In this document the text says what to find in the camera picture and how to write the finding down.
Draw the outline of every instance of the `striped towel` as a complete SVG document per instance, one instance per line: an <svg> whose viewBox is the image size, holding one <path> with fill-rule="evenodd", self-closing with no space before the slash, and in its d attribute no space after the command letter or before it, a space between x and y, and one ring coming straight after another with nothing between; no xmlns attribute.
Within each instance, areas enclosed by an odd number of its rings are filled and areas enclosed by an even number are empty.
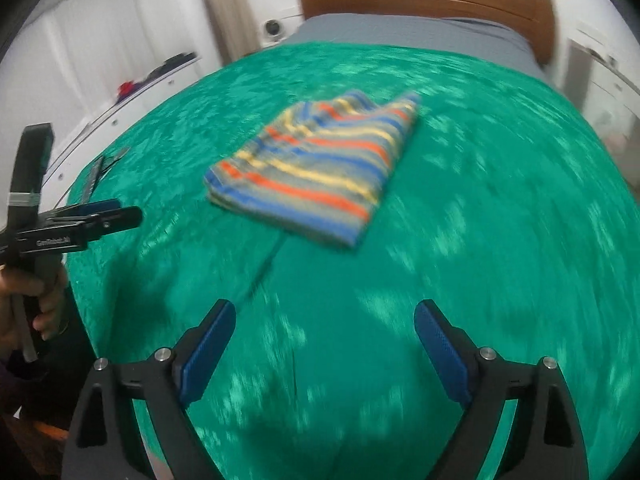
<svg viewBox="0 0 640 480"><path fill-rule="evenodd" d="M284 110L209 168L212 202L353 247L401 156L420 98L377 106L359 91Z"/></svg>

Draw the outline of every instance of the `bed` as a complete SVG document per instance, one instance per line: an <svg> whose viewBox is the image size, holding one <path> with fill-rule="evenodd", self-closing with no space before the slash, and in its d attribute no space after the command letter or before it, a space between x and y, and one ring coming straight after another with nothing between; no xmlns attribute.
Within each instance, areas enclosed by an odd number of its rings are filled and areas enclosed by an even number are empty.
<svg viewBox="0 0 640 480"><path fill-rule="evenodd" d="M591 478L604 480L640 429L640 216L597 136L535 72L554 51L551 0L302 6L318 27L303 25L290 44L180 92L106 151L131 148L94 200L139 205L145 222L69 256L97 353L145 358L227 298L237 329L189 412L226 478L417 480L460 417L412 327L415 305L433 298L507 359L558 358ZM356 29L370 34L370 13L393 42L353 39ZM439 18L455 20L421 21ZM441 25L511 45L511 58L419 43L425 28L446 42L433 32ZM419 44L398 44L403 30ZM520 65L509 66L518 52ZM423 99L356 250L207 202L209 165L287 106L351 88L375 102L407 89ZM137 411L153 447L144 407ZM492 478L510 416L513 406L480 478Z"/></svg>

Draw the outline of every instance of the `metal screw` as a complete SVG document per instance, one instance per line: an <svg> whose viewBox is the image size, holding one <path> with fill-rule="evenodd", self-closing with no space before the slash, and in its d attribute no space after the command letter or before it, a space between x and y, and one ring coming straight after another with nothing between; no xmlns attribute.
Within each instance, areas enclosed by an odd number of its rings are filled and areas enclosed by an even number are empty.
<svg viewBox="0 0 640 480"><path fill-rule="evenodd" d="M171 349L170 348L160 348L156 350L154 354L156 361L166 361L169 357L171 357Z"/></svg>
<svg viewBox="0 0 640 480"><path fill-rule="evenodd" d="M495 350L493 348L483 346L480 349L480 356L482 357L482 359L486 359L487 361L493 361L496 358L497 353L495 353Z"/></svg>
<svg viewBox="0 0 640 480"><path fill-rule="evenodd" d="M556 361L552 357L545 357L544 359L542 359L542 364L549 368L549 370L558 368L558 361Z"/></svg>
<svg viewBox="0 0 640 480"><path fill-rule="evenodd" d="M106 357L101 357L100 359L96 359L94 363L95 370L104 370L109 365L109 360Z"/></svg>

